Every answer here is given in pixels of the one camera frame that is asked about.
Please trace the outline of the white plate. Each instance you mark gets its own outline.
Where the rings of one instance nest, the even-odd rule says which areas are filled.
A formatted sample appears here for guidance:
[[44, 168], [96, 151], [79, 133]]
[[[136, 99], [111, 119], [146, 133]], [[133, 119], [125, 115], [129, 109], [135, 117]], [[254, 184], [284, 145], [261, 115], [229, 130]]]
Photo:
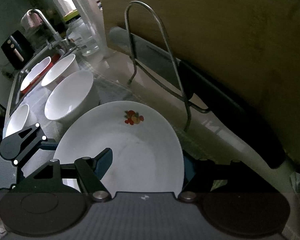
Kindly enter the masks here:
[[95, 157], [105, 148], [113, 162], [101, 179], [121, 192], [181, 192], [184, 161], [179, 139], [156, 110], [133, 101], [97, 106], [78, 118], [61, 138], [54, 158], [61, 164]]

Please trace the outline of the red and white basin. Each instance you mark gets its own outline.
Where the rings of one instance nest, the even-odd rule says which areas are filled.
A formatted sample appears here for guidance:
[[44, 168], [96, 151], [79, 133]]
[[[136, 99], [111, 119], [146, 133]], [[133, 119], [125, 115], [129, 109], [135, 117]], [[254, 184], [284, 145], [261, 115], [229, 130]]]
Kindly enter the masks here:
[[53, 57], [46, 57], [39, 63], [37, 63], [32, 70], [25, 76], [25, 79], [21, 83], [20, 92], [21, 94], [26, 94], [34, 83], [42, 76], [44, 76], [60, 59], [60, 55], [56, 54]]

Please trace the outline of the white bowl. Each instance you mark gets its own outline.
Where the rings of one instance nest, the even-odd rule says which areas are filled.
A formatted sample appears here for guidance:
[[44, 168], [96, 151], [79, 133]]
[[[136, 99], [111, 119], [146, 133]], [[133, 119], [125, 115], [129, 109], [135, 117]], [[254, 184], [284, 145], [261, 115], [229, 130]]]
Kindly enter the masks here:
[[76, 55], [70, 54], [52, 66], [43, 77], [41, 86], [53, 91], [60, 82], [76, 71], [79, 71]]
[[80, 70], [66, 77], [52, 91], [44, 108], [45, 117], [71, 126], [80, 116], [100, 104], [94, 76]]
[[8, 137], [16, 132], [21, 131], [23, 128], [34, 125], [37, 122], [37, 117], [30, 110], [28, 104], [19, 106], [9, 119], [5, 137]]

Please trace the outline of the wooden cutting board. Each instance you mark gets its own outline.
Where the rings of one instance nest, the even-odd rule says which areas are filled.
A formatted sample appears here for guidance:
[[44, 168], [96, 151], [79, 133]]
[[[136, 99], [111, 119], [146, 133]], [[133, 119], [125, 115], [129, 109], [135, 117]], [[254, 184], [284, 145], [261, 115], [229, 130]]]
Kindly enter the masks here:
[[195, 93], [276, 165], [300, 163], [300, 0], [101, 0], [106, 31], [125, 25], [160, 48], [161, 18]]

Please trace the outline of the cleaver knife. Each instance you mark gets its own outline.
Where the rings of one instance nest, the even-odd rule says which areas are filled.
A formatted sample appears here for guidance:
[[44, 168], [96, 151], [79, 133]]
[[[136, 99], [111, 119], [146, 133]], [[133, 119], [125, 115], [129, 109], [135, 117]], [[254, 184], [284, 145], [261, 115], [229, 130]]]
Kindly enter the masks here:
[[226, 115], [239, 111], [239, 105], [226, 95], [211, 80], [200, 75], [193, 67], [172, 57], [171, 54], [151, 42], [129, 34], [121, 27], [112, 27], [109, 32], [111, 42], [128, 53], [135, 67], [145, 65], [155, 74], [162, 77], [181, 94], [173, 92], [153, 75], [149, 75], [164, 90], [200, 113], [215, 110]]

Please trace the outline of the metal faucet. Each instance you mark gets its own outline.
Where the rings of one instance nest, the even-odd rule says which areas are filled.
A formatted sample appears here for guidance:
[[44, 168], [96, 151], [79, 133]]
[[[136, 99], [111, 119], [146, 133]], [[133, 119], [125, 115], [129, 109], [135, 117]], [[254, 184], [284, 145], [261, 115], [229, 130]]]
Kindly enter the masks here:
[[27, 34], [34, 34], [43, 26], [52, 37], [51, 47], [58, 47], [64, 53], [71, 53], [77, 49], [66, 37], [61, 36], [39, 9], [28, 10], [21, 18], [20, 25]]

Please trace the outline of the glass jar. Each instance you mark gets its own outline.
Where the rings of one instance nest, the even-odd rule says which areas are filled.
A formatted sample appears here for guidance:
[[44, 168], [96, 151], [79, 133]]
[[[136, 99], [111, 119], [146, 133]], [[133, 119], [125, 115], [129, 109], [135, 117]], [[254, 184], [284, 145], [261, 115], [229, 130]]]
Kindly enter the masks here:
[[79, 49], [83, 56], [89, 56], [99, 50], [97, 42], [81, 17], [75, 17], [68, 22], [66, 36]]

